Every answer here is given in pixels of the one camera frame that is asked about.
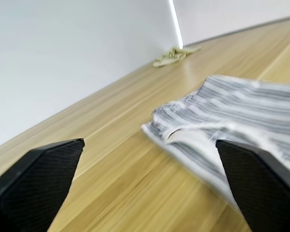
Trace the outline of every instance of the white wall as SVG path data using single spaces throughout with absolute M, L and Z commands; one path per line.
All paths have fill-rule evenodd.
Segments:
M 174 45 L 168 0 L 0 0 L 0 145 Z
M 290 16 L 290 0 L 174 0 L 184 44 Z

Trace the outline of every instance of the gray and white striped fabric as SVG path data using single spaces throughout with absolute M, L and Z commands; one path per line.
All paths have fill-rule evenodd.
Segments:
M 238 130 L 206 125 L 233 125 L 250 128 L 267 137 L 277 152 L 274 156 L 290 169 L 290 85 L 258 82 L 242 78 L 212 75 L 197 91 L 169 102 L 153 112 L 153 121 L 142 130 L 195 175 L 207 182 L 230 203 L 236 205 L 223 170 L 206 154 L 181 141 L 167 137 L 178 129 L 205 134 L 215 147 L 216 139 L 256 145 Z

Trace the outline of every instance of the wood grain surface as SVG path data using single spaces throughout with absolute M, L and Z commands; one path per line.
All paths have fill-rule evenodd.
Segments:
M 290 20 L 201 45 L 180 63 L 140 68 L 0 146 L 1 175 L 34 147 L 85 139 L 50 232 L 250 231 L 238 212 L 140 126 L 155 108 L 197 89 L 211 74 L 290 83 Z

